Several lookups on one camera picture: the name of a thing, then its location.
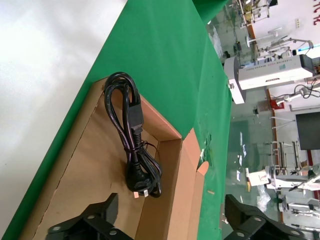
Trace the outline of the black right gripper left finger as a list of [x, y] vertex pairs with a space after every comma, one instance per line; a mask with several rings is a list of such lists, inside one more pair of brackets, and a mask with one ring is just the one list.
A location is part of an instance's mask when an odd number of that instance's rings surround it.
[[78, 216], [51, 226], [48, 240], [124, 240], [125, 233], [114, 226], [119, 196], [111, 193], [106, 201], [93, 203]]

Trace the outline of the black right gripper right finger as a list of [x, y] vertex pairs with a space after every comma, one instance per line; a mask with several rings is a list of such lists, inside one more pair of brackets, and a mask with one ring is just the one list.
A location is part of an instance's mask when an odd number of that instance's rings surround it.
[[232, 227], [226, 240], [303, 240], [295, 228], [267, 217], [258, 207], [239, 202], [232, 194], [225, 196], [224, 215]]

